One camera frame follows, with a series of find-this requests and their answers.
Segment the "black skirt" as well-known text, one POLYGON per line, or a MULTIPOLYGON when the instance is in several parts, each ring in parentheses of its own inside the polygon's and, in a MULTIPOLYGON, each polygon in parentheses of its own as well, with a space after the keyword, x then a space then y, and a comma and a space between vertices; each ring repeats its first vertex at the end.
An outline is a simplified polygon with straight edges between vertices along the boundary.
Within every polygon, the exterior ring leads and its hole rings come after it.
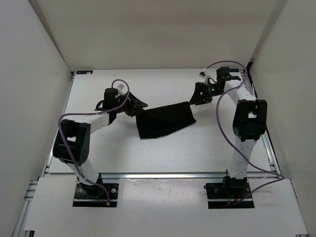
POLYGON ((149 110, 136 115, 136 124, 141 139, 167 136, 196 123, 188 102, 181 102, 149 110))

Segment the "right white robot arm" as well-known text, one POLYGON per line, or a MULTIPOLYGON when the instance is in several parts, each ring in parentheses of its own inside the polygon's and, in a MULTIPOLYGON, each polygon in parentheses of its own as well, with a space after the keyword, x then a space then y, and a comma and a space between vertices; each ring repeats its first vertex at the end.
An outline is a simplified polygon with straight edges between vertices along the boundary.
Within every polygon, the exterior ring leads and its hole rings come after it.
POLYGON ((202 71, 200 77, 204 82, 195 84, 189 101, 197 106, 211 103, 215 96, 222 99, 224 95, 229 95, 236 105, 233 119, 234 152, 222 184, 222 193, 230 198, 246 189, 247 167, 252 164, 250 156, 255 144, 266 131, 268 107, 266 100, 253 96, 244 87, 244 80, 233 76, 233 72, 228 67, 220 67, 216 71, 216 80, 213 80, 206 71, 202 71))

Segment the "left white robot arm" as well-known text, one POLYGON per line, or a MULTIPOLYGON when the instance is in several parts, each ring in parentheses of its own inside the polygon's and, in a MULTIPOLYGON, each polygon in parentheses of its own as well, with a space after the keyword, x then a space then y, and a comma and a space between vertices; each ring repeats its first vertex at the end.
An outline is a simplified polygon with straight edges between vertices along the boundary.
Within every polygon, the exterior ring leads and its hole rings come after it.
POLYGON ((118 88, 107 88, 95 113, 81 114, 76 121, 60 119, 53 156, 71 168, 80 188, 92 198, 107 195, 108 191, 103 186, 101 174, 88 159, 91 134, 112 124, 117 114, 134 117, 147 106, 129 91, 123 93, 118 88))

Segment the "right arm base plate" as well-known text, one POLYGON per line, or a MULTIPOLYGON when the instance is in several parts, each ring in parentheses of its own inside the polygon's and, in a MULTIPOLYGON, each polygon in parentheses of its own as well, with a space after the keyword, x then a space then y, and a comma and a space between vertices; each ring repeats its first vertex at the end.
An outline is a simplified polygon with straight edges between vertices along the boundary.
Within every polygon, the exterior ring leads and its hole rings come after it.
POLYGON ((224 183, 206 183, 203 187, 206 190, 209 209, 255 208, 252 195, 238 203, 251 192, 248 182, 240 187, 227 187, 224 183))

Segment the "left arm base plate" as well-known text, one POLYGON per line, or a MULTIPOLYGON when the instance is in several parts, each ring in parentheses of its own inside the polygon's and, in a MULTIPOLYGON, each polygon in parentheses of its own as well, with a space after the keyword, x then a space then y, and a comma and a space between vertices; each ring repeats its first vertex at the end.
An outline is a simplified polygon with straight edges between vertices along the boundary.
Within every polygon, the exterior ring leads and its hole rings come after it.
POLYGON ((109 193, 110 202, 103 188, 77 182, 73 207, 117 207, 119 183, 103 183, 102 185, 109 193))

